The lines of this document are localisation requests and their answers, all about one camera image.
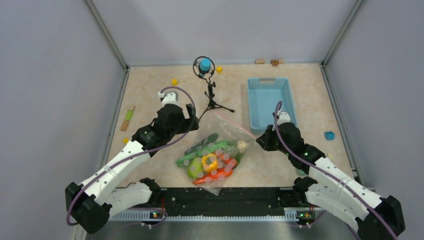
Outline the wrinkled orange-red chili pepper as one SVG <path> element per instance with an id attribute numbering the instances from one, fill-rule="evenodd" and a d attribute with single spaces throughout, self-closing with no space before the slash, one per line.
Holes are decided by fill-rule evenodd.
<path id="1" fill-rule="evenodd" d="M 229 153 L 226 153 L 224 151 L 222 151 L 221 149 L 218 149 L 217 151 L 214 152 L 217 160 L 218 160 L 218 165 L 222 165 L 224 167 L 229 166 L 229 168 L 231 169 L 235 169 L 238 165 L 238 162 L 235 158 L 231 157 Z"/>

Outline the green leafy vegetable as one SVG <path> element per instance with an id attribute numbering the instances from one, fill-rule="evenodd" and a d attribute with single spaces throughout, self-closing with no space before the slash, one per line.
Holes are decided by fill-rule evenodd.
<path id="1" fill-rule="evenodd" d="M 235 158 L 238 164 L 240 163 L 242 157 L 245 154 L 238 152 L 237 141 L 230 141 L 228 145 L 224 147 L 224 152 L 228 153 L 231 157 Z"/>

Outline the yellow bell pepper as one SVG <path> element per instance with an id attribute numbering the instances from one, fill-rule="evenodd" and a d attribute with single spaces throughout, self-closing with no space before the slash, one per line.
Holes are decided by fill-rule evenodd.
<path id="1" fill-rule="evenodd" d="M 201 158 L 201 164 L 204 172 L 210 173 L 218 169 L 219 161 L 214 153 L 209 153 Z"/>

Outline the clear pink zip top bag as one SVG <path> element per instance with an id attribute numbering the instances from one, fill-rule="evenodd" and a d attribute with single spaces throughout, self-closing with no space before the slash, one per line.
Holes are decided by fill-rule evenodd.
<path id="1" fill-rule="evenodd" d="M 256 142 L 255 142 L 256 138 L 250 131 L 248 131 L 247 129 L 245 129 L 241 125 L 237 124 L 233 120 L 231 120 L 231 119 L 229 119 L 229 118 L 227 118 L 227 117 L 225 117 L 221 114 L 218 114 L 218 113 L 211 113 L 210 112 L 210 113 L 207 113 L 205 116 L 203 116 L 202 119 L 200 120 L 198 131 L 199 131 L 199 133 L 198 133 L 199 138 L 197 140 L 195 140 L 194 143 L 191 143 L 188 148 L 194 146 L 196 143 L 198 143 L 202 139 L 204 139 L 207 136 L 214 134 L 214 133 L 218 134 L 218 139 L 215 142 L 220 142 L 220 141 L 232 142 L 232 141 L 239 141 L 239 140 L 244 140 L 244 141 L 249 142 L 249 147 L 246 150 L 246 152 L 244 153 L 244 156 L 242 157 L 242 159 L 248 153 L 252 152 L 254 147 L 257 145 Z M 194 179 L 194 178 L 191 178 L 191 177 L 188 176 L 187 168 L 188 168 L 190 163 L 189 163 L 188 160 L 186 160 L 184 162 L 185 166 L 182 166 L 182 165 L 178 166 L 176 164 L 175 165 L 176 165 L 176 167 L 183 169 L 183 171 L 187 174 L 187 177 L 191 180 L 191 182 L 193 184 L 193 181 L 198 179 L 198 178 Z M 218 165 L 218 168 L 216 170 L 222 169 L 222 168 L 224 168 L 226 171 L 233 170 L 233 173 L 236 169 L 236 168 L 231 169 L 231 168 L 229 168 L 229 166 L 224 167 L 222 165 Z M 208 174 L 208 173 L 203 171 L 203 175 L 199 175 L 199 178 L 202 178 L 206 174 Z M 218 196 L 220 194 L 221 189 L 224 187 L 226 181 L 228 180 L 228 178 L 230 178 L 230 176 L 227 177 L 226 179 L 223 179 L 223 180 L 215 180 L 215 181 L 207 182 L 207 183 L 204 183 L 204 184 L 199 184 L 199 185 L 193 184 L 193 185 L 195 185 L 196 187 L 199 187 L 203 190 L 206 190 L 206 191 L 208 191 L 209 193 L 211 193 L 215 196 Z"/>

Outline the dark green cucumber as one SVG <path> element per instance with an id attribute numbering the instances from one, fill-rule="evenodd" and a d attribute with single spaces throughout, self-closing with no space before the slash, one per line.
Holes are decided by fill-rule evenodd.
<path id="1" fill-rule="evenodd" d="M 186 155 L 188 155 L 188 154 L 191 154 L 191 153 L 196 152 L 198 150 L 201 150 L 206 145 L 208 145 L 210 143 L 214 143 L 218 139 L 218 137 L 219 137 L 219 135 L 217 133 L 212 133 L 212 134 L 208 135 L 206 138 L 200 140 L 195 145 L 189 147 L 184 153 Z"/>

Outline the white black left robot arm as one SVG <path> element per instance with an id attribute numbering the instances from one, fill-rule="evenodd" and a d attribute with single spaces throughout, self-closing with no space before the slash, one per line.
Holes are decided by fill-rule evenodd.
<path id="1" fill-rule="evenodd" d="M 188 118 L 176 103 L 164 103 L 151 123 L 139 128 L 124 148 L 104 167 L 81 183 L 71 182 L 65 188 L 66 222 L 79 225 L 87 234 L 100 231 L 110 218 L 132 206 L 154 207 L 160 193 L 143 181 L 115 191 L 135 168 L 151 159 L 158 151 L 176 144 L 174 136 L 184 138 L 199 129 L 196 108 L 186 105 Z"/>

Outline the smooth orange carrot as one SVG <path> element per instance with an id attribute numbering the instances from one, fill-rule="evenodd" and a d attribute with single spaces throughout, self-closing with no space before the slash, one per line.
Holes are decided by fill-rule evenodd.
<path id="1" fill-rule="evenodd" d="M 217 181 L 217 180 L 225 180 L 226 178 L 228 178 L 229 176 L 231 176 L 233 174 L 233 170 L 225 170 L 224 168 L 220 168 L 216 170 L 216 173 L 213 174 L 212 172 L 204 175 L 203 177 L 197 178 L 196 180 L 193 181 L 194 185 L 201 185 L 201 184 L 205 184 L 205 183 L 209 183 L 209 182 L 213 182 L 213 181 Z"/>

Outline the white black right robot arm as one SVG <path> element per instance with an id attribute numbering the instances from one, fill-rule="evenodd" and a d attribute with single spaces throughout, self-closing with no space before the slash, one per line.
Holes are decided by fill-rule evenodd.
<path id="1" fill-rule="evenodd" d="M 268 152 L 279 151 L 306 174 L 295 180 L 293 200 L 312 204 L 347 224 L 361 240 L 396 240 L 406 229 L 402 206 L 394 196 L 380 196 L 338 167 L 318 148 L 304 142 L 291 122 L 268 125 L 256 139 Z"/>

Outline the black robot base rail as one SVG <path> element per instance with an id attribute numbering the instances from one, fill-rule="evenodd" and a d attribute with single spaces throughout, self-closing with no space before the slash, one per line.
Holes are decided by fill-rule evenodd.
<path id="1" fill-rule="evenodd" d="M 317 206 L 299 200 L 291 187 L 224 187 L 215 195 L 199 187 L 169 187 L 153 192 L 136 208 L 154 208 L 169 217 L 288 217 L 312 222 Z"/>

